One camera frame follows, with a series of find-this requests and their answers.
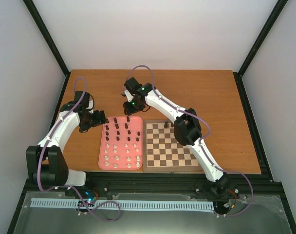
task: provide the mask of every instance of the wooden chessboard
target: wooden chessboard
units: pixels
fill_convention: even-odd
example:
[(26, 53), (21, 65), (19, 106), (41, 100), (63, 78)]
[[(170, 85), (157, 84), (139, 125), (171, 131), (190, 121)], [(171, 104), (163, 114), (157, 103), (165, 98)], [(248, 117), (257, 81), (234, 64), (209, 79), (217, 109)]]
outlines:
[(145, 120), (143, 137), (144, 172), (202, 171), (188, 147), (175, 139), (169, 120)]

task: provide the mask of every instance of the black enclosure frame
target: black enclosure frame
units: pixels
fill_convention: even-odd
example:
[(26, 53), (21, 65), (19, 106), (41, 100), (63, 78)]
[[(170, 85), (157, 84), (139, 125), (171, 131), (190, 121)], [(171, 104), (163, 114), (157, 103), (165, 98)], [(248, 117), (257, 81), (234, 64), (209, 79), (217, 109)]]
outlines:
[[(66, 90), (66, 86), (70, 77), (70, 71), (68, 70), (65, 62), (62, 59), (48, 29), (46, 28), (36, 6), (32, 0), (23, 0), (26, 7), (28, 8), (31, 16), (33, 17), (35, 23), (37, 24), (40, 32), (42, 33), (44, 39), (46, 40), (49, 48), (51, 49), (56, 61), (58, 62), (60, 69), (65, 75), (64, 85), (61, 90), (58, 103), (56, 105), (55, 113), (52, 119), (51, 127), (53, 126), (58, 110), (61, 105), (61, 101)], [(260, 175), (247, 175), (250, 179), (254, 193), (257, 195), (279, 195), (286, 212), (291, 230), (296, 234), (296, 224), (292, 216), (292, 212), (289, 207), (283, 186), (281, 182), (274, 182), (273, 177), (268, 165), (268, 161), (265, 155), (265, 151), (259, 136), (259, 132), (253, 117), (251, 106), (246, 95), (242, 77), (247, 70), (248, 66), (252, 62), (254, 56), (256, 55), (258, 49), (265, 40), (270, 29), (274, 25), (276, 19), (280, 15), (283, 7), (288, 0), (278, 0), (275, 7), (273, 8), (270, 16), (268, 17), (266, 23), (264, 24), (259, 36), (255, 40), (250, 52), (248, 53), (246, 59), (244, 60), (240, 70), (234, 72), (234, 79), (237, 84), (238, 93), (242, 102), (245, 117), (248, 123), (254, 148), (258, 157), (261, 174)], [(208, 197), (201, 193), (201, 188), (207, 183), (204, 174), (161, 174), (161, 173), (106, 173), (106, 172), (90, 172), (88, 173), (89, 183), (95, 186), (99, 195), (111, 199), (112, 195), (118, 193), (173, 193), (173, 194), (184, 194), (196, 198), (207, 198), (210, 201), (220, 201), (220, 199), (214, 197)], [(236, 188), (240, 191), (240, 194), (250, 195), (251, 191), (246, 183), (246, 180), (240, 175), (229, 175), (231, 181), (236, 185)], [(78, 188), (81, 194), (84, 194), (87, 188)], [(27, 180), (23, 191), (21, 193), (16, 211), (14, 213), (12, 222), (8, 229), (8, 234), (14, 232), (16, 222), (28, 191), (38, 191), (36, 185), (32, 185)], [(72, 190), (65, 190), (67, 195), (77, 196)]]

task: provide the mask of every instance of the pink tray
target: pink tray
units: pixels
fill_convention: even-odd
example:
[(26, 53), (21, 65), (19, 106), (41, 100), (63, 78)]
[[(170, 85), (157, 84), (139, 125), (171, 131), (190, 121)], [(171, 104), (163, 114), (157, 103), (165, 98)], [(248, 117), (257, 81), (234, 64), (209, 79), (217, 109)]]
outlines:
[[(114, 118), (117, 119), (119, 129), (116, 129)], [(98, 160), (99, 167), (103, 170), (136, 170), (140, 168), (143, 165), (142, 118), (129, 117), (129, 122), (127, 122), (127, 117), (108, 117), (107, 119), (109, 123), (103, 125), (101, 136)]]

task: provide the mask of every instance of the chessboard border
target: chessboard border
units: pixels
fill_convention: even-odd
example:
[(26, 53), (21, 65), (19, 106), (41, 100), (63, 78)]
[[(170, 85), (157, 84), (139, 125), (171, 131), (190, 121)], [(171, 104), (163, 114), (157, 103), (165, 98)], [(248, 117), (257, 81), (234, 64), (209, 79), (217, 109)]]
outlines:
[(143, 121), (143, 172), (165, 172), (165, 173), (204, 173), (200, 163), (198, 166), (171, 166), (171, 167), (148, 167), (147, 166), (147, 123), (165, 123), (166, 121), (171, 124), (169, 119), (155, 119), (155, 120), (144, 120)]

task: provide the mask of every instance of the wooden tabletop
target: wooden tabletop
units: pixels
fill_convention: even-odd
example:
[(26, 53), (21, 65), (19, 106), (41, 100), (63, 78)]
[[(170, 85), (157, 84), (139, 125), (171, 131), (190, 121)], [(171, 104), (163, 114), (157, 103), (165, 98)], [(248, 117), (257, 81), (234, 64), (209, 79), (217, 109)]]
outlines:
[[(87, 92), (95, 100), (94, 109), (104, 110), (107, 117), (124, 116), (122, 105), (126, 98), (121, 93), (128, 72), (129, 70), (72, 70), (62, 104), (73, 100), (74, 80), (84, 77)], [(221, 167), (247, 174), (260, 174), (232, 71), (154, 70), (154, 74), (155, 85), (163, 95), (186, 109), (192, 107), (210, 125), (212, 133), (205, 141)], [(151, 83), (147, 70), (135, 70), (132, 76), (142, 84)], [(83, 82), (77, 83), (76, 90), (83, 90)], [(144, 120), (166, 119), (153, 108), (146, 113), (136, 113), (135, 116)], [(202, 133), (206, 134), (204, 124), (201, 127)], [(84, 134), (78, 128), (73, 131), (63, 152), (70, 169), (103, 171), (98, 166), (101, 133), (102, 126), (91, 128)], [(142, 171), (140, 168), (127, 172)]]

